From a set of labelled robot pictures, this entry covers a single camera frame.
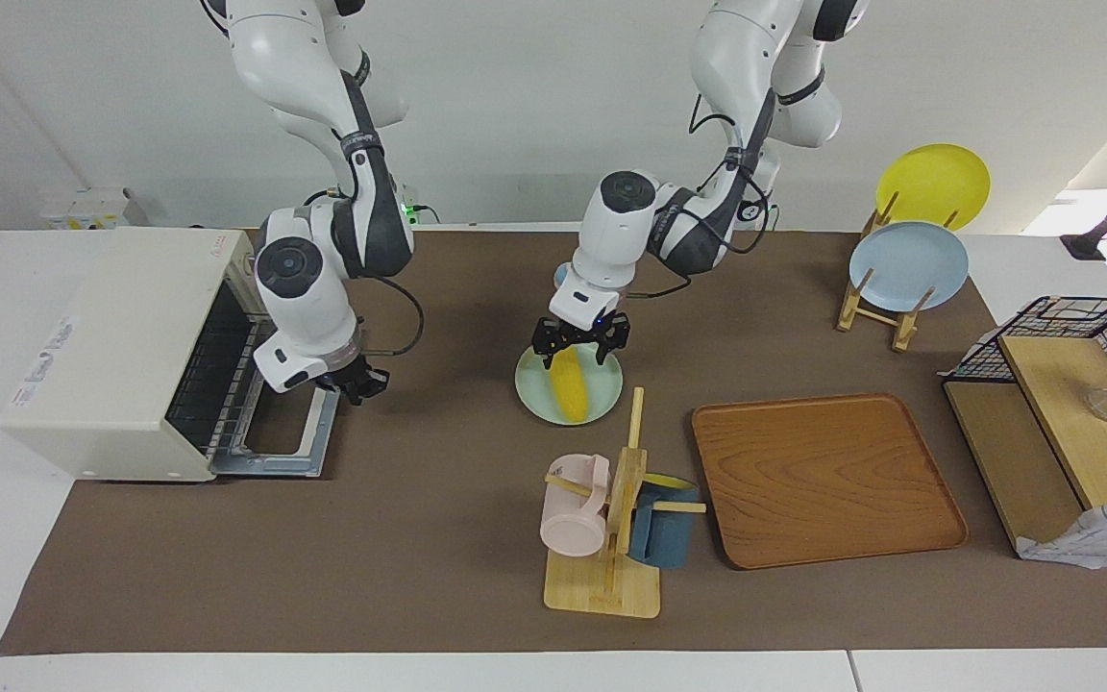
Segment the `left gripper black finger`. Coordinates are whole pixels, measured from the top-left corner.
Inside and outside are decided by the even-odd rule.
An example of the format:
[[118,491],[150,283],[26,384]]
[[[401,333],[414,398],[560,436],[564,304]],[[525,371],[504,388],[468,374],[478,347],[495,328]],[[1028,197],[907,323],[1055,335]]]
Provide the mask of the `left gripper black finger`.
[[631,323],[627,316],[602,316],[596,320],[596,363],[603,366],[607,357],[627,347]]
[[534,328],[531,349],[541,359],[545,371],[549,371],[554,366],[554,358],[567,349],[561,321],[539,321]]

